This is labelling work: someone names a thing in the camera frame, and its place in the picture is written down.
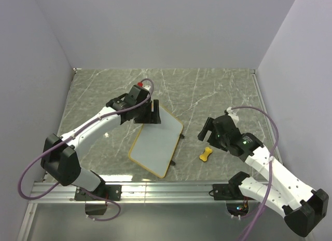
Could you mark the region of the yellow bone-shaped eraser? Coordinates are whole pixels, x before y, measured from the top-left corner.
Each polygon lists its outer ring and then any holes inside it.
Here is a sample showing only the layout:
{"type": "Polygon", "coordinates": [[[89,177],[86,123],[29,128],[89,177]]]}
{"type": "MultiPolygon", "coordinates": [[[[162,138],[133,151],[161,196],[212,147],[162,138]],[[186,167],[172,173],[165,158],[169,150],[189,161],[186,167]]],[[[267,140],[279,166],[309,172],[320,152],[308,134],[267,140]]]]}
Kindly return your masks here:
{"type": "Polygon", "coordinates": [[[213,150],[210,147],[205,147],[202,154],[199,155],[199,159],[203,162],[208,161],[208,157],[212,154],[213,150]]]}

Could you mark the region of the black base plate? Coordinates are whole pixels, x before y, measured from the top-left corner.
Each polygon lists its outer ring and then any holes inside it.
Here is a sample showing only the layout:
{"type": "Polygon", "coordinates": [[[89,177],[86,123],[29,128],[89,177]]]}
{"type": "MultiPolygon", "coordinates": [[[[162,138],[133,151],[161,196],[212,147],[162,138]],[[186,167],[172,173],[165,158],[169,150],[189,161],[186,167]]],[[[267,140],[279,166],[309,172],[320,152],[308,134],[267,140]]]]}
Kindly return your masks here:
{"type": "Polygon", "coordinates": [[[208,194],[214,198],[214,200],[244,200],[244,196],[238,185],[217,183],[212,185],[212,189],[208,194]]]}
{"type": "MultiPolygon", "coordinates": [[[[93,195],[107,198],[112,201],[120,201],[121,199],[122,186],[120,184],[106,184],[102,189],[92,192],[93,195]]],[[[81,188],[77,188],[74,196],[75,201],[93,201],[97,200],[89,196],[81,188]]]]}

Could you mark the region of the aluminium mounting rail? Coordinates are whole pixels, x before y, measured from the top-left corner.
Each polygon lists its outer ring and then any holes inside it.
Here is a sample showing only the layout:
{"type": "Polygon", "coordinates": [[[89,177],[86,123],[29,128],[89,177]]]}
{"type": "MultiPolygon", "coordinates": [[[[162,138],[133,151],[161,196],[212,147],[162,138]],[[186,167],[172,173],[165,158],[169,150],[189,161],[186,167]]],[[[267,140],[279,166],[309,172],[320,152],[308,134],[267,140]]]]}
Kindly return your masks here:
{"type": "MultiPolygon", "coordinates": [[[[119,204],[203,204],[224,203],[227,200],[214,200],[209,195],[213,184],[226,184],[226,181],[175,181],[175,182],[108,182],[108,185],[121,185],[119,204]]],[[[100,200],[77,200],[75,186],[58,185],[42,198],[30,200],[30,204],[102,204],[100,200]]]]}

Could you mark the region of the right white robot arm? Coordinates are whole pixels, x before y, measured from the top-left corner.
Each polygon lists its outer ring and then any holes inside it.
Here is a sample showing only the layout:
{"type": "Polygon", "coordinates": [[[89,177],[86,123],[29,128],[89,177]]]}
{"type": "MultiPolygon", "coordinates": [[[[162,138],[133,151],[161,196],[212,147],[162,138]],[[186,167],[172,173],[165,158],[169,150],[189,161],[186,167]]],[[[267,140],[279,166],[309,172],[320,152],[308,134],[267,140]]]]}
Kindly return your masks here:
{"type": "Polygon", "coordinates": [[[313,189],[293,175],[271,157],[268,148],[256,136],[241,133],[230,115],[208,117],[198,139],[202,141],[209,131],[207,141],[211,146],[238,157],[272,183],[267,186],[245,172],[238,172],[228,182],[232,198],[246,196],[259,201],[277,212],[301,237],[307,237],[326,216],[328,194],[322,189],[313,189]]]}

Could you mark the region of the yellow framed whiteboard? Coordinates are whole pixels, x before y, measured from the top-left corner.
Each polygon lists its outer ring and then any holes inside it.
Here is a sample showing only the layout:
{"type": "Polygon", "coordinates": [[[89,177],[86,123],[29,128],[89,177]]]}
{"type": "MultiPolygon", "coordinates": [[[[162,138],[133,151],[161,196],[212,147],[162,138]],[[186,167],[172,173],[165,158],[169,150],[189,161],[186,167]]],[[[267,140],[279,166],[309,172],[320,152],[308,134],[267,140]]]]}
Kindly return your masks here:
{"type": "Polygon", "coordinates": [[[143,124],[129,150],[129,159],[158,178],[164,178],[184,125],[162,105],[161,124],[143,124]]]}

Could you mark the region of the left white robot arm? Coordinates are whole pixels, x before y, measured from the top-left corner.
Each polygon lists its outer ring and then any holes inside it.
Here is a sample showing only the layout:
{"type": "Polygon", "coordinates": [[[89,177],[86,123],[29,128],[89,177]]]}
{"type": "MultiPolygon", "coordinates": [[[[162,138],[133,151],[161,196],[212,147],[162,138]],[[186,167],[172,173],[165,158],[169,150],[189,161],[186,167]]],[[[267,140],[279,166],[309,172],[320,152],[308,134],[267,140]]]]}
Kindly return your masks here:
{"type": "Polygon", "coordinates": [[[128,121],[161,124],[159,101],[151,99],[150,91],[140,85],[108,101],[94,117],[76,129],[60,137],[51,134],[45,141],[46,154],[41,158],[41,167],[62,186],[83,188],[92,200],[105,198],[105,181],[97,173],[82,168],[79,159],[99,137],[128,121]]]}

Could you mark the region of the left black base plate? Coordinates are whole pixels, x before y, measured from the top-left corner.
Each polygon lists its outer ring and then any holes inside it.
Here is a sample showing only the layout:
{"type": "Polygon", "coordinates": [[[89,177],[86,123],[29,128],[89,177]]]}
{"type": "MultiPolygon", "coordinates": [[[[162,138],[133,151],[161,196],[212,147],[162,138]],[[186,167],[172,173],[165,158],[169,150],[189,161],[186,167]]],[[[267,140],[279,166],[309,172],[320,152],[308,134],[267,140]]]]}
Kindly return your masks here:
{"type": "MultiPolygon", "coordinates": [[[[122,186],[120,184],[106,184],[102,189],[92,192],[93,195],[107,198],[112,201],[120,201],[121,199],[122,186]]],[[[93,201],[97,200],[89,196],[81,188],[77,188],[74,196],[75,201],[93,201]]]]}

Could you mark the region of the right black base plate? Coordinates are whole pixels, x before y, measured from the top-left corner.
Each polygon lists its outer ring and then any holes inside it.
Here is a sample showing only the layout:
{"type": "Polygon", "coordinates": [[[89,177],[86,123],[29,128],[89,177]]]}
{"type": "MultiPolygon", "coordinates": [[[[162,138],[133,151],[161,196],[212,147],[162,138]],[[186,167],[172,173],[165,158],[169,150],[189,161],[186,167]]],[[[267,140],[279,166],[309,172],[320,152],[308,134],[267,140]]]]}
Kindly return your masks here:
{"type": "Polygon", "coordinates": [[[217,183],[212,185],[212,189],[208,194],[214,198],[214,200],[244,200],[244,196],[238,185],[217,183]]]}

